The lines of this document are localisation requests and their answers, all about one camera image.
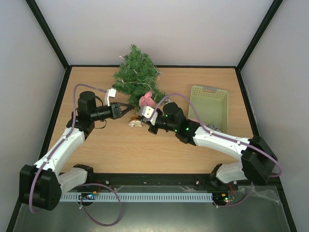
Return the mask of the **snowman ornament brown hat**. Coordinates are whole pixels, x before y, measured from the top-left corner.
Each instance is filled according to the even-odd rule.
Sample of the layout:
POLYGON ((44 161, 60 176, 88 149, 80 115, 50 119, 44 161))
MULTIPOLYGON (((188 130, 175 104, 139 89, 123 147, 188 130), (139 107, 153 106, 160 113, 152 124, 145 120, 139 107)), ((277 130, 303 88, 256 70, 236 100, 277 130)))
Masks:
POLYGON ((134 115, 130 118, 128 125, 130 127, 142 127, 142 117, 134 115))

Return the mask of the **pink felt bow ornament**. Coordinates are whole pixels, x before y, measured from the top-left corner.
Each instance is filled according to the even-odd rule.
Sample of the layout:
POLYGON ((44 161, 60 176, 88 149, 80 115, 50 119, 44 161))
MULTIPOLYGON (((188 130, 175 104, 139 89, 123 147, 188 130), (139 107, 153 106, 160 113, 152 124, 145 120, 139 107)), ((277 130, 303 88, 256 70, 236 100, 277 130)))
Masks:
POLYGON ((152 99, 153 93, 151 91, 147 92, 144 96, 139 99, 139 106, 155 106, 155 101, 152 99))

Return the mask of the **small green christmas tree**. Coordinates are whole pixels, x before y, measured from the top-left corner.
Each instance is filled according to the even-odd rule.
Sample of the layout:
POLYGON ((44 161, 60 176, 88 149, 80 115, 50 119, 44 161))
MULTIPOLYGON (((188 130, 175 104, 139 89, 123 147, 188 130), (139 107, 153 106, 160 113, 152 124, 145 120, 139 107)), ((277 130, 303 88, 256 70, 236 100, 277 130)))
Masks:
POLYGON ((112 87, 128 97, 128 103, 132 104, 134 111, 140 109, 140 98, 148 92, 152 94, 154 102, 159 103, 166 93, 159 88, 160 72, 150 56, 132 44, 130 52, 122 59, 119 70, 113 75, 112 87))

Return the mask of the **clear led string lights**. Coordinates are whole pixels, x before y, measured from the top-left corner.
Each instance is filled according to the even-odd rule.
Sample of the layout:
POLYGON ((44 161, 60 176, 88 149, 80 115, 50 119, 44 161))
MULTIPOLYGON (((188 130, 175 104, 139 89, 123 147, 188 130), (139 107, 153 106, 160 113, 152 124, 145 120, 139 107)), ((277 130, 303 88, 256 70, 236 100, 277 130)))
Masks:
POLYGON ((150 56, 142 52, 133 52, 120 57, 123 62, 119 70, 114 74, 117 84, 124 87, 125 84, 139 84, 149 90, 158 89, 157 78, 159 71, 152 62, 150 56))

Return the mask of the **green perforated plastic basket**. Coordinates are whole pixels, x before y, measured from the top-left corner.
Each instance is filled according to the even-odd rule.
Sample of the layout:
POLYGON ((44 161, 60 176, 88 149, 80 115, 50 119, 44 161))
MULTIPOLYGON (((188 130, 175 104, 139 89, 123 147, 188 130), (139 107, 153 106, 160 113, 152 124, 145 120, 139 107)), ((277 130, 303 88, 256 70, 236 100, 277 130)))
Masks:
POLYGON ((221 128, 222 133, 228 133, 229 101, 226 90, 194 85, 190 102, 205 126, 213 123, 221 128))

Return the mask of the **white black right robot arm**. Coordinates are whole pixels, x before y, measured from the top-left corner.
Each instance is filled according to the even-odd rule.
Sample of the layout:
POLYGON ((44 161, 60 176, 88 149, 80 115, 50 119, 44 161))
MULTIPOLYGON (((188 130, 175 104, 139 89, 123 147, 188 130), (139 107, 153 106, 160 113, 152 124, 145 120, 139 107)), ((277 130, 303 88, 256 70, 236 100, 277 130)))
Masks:
POLYGON ((208 147, 235 158, 236 162, 220 163, 211 172, 211 185, 215 189, 222 189, 226 184, 240 180, 264 186, 272 177, 278 159, 258 135, 249 139, 213 131, 187 119, 174 102, 166 104, 162 111, 142 106, 140 114, 149 125, 148 131, 153 134, 157 134, 159 129, 172 131, 182 143, 208 147))

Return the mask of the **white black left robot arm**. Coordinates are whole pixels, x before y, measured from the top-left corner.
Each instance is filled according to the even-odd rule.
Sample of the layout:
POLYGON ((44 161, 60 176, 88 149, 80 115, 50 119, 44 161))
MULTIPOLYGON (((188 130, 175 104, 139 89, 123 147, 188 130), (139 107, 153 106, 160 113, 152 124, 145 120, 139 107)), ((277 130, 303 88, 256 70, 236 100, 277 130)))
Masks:
POLYGON ((111 92, 112 89, 107 90, 100 106, 97 105, 100 98, 94 92, 80 93, 59 140, 40 160, 21 169, 19 197, 31 211, 36 207, 53 210, 65 193, 92 179, 93 168, 86 165, 77 164, 63 174, 61 170, 73 152, 88 138, 95 122, 121 118, 132 109, 131 104, 110 102, 111 92))

